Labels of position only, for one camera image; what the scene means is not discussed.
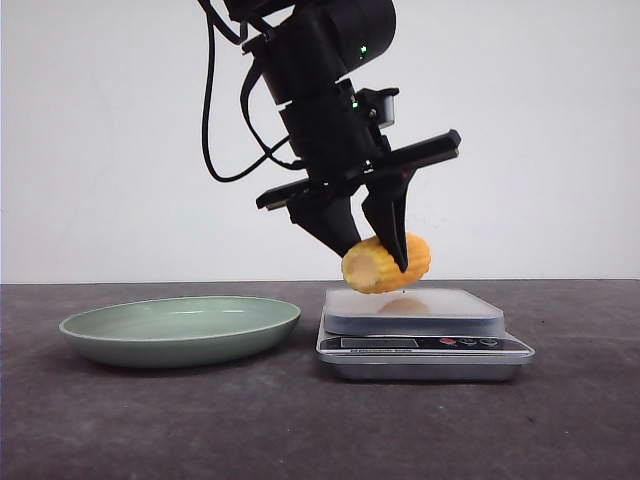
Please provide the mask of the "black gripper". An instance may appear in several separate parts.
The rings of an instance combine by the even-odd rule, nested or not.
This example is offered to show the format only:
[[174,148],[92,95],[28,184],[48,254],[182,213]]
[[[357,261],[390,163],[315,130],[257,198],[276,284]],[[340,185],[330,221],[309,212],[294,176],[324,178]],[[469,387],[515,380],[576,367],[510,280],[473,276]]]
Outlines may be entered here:
[[[308,178],[274,187],[258,197],[259,208],[283,207],[306,192],[350,193],[367,183],[362,210],[382,246],[404,273],[409,265],[406,199],[413,171],[458,156],[460,134],[448,132],[393,150],[381,128],[352,108],[355,93],[333,92],[291,102],[280,115]],[[344,257],[361,237],[349,197],[303,197],[288,202],[291,222]]]

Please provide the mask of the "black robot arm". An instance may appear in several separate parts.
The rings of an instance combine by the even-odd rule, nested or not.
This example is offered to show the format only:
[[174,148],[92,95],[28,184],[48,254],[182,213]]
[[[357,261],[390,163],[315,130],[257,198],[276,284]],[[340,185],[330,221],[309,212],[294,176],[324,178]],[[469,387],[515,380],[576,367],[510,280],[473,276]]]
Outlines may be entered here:
[[382,128],[394,121],[398,89],[355,90],[347,75],[391,44],[396,12],[390,1],[229,1],[232,20],[251,24],[258,36],[243,50],[254,61],[241,90],[241,105],[264,79],[288,143],[307,179],[272,188],[256,204],[285,207],[293,223],[340,256],[361,238],[350,198],[369,194],[366,219],[400,270],[409,264],[405,234],[408,185],[421,167],[458,154],[459,133],[394,150]]

